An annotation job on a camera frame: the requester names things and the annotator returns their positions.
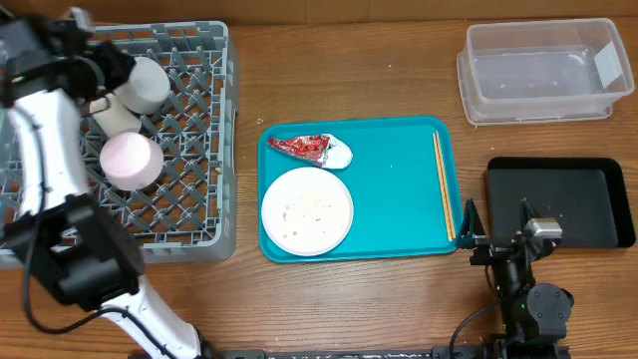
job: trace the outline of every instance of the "chopsticks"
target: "chopsticks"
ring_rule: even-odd
[[[441,199],[443,200],[443,211],[446,217],[446,229],[448,230],[448,241],[453,241],[457,237],[455,222],[452,217],[452,206],[450,204],[450,192],[448,191],[448,177],[446,176],[446,164],[441,151],[441,139],[439,132],[434,132],[432,138],[435,144],[435,157],[437,158],[437,170],[439,171],[439,185],[441,186]]]

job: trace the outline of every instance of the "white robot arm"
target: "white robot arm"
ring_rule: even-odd
[[[138,246],[89,196],[79,150],[83,105],[123,84],[135,63],[111,43],[88,45],[91,24],[23,17],[0,27],[7,55],[2,103],[20,143],[24,183],[20,217],[5,225],[0,243],[25,264],[28,320],[50,334],[69,332],[103,316],[125,330],[151,358],[214,358],[198,331],[161,300],[144,276]],[[52,249],[74,227],[82,243]],[[67,328],[50,329],[31,312],[35,276],[64,305],[94,311]]]

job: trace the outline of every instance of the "dish rack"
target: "dish rack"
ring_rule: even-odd
[[[235,249],[237,178],[234,125],[239,108],[239,59],[225,24],[217,21],[105,26],[96,40],[111,40],[133,56],[161,64],[171,92],[142,134],[164,154],[162,176],[151,187],[121,191],[100,168],[107,136],[93,119],[81,129],[89,184],[100,206],[138,240],[147,263],[222,260]],[[15,219],[22,167],[8,119],[0,122],[0,222]],[[65,233],[57,249],[81,239]],[[0,267],[17,264],[0,249]]]

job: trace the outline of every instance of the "table surface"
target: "table surface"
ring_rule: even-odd
[[[614,20],[638,69],[638,18]],[[168,305],[219,349],[280,352],[442,345],[466,316],[493,301],[482,268],[469,265],[469,251],[307,265],[266,259],[257,234],[257,140],[275,124],[438,117],[452,134],[462,197],[473,198],[483,218],[483,172],[493,157],[609,157],[622,166],[638,212],[636,96],[614,105],[604,121],[475,128],[464,115],[456,70],[471,23],[231,28],[242,66],[237,249],[219,263],[149,265],[149,279]],[[533,268],[539,282],[575,296],[564,341],[573,358],[636,357],[638,246],[559,249]],[[124,358],[139,349],[107,320],[62,337],[37,333],[24,319],[19,288],[19,271],[0,272],[0,357]],[[39,285],[33,304],[51,326],[85,315],[60,307]],[[480,343],[498,327],[498,317],[486,315],[459,342]]]

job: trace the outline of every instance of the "paper plate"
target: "paper plate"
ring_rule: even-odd
[[[346,237],[354,217],[350,192],[317,168],[289,171],[272,183],[261,204],[261,222],[281,249],[302,256],[325,253]]]

